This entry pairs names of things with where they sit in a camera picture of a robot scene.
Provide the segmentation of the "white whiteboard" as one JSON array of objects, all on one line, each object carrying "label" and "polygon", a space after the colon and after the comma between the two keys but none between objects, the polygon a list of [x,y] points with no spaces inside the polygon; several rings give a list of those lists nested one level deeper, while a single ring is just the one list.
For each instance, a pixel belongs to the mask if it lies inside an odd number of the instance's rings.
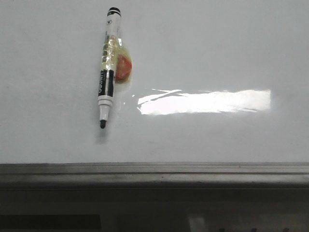
[{"label": "white whiteboard", "polygon": [[[111,7],[133,68],[102,129]],[[1,163],[308,160],[308,1],[1,1]]]}]

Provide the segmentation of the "grey aluminium whiteboard frame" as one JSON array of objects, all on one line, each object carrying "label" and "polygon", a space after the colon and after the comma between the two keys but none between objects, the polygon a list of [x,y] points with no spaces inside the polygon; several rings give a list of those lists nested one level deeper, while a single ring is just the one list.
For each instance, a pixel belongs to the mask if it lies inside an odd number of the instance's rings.
[{"label": "grey aluminium whiteboard frame", "polygon": [[306,189],[300,162],[27,163],[0,167],[2,190],[43,189]]}]

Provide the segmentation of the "black white whiteboard marker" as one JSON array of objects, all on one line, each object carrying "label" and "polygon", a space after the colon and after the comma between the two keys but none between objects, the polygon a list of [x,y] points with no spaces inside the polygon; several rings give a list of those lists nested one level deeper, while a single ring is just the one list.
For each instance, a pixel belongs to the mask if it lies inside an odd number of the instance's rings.
[{"label": "black white whiteboard marker", "polygon": [[121,11],[116,7],[111,7],[107,13],[98,87],[99,121],[102,129],[106,127],[113,105],[118,54],[121,46],[119,41],[120,26]]}]

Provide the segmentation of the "red magnet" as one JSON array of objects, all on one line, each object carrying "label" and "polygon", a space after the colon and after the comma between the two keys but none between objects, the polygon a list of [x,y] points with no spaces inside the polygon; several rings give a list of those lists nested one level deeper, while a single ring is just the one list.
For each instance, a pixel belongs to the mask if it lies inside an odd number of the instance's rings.
[{"label": "red magnet", "polygon": [[128,82],[132,75],[133,61],[129,49],[121,38],[116,38],[116,61],[115,82],[117,84]]}]

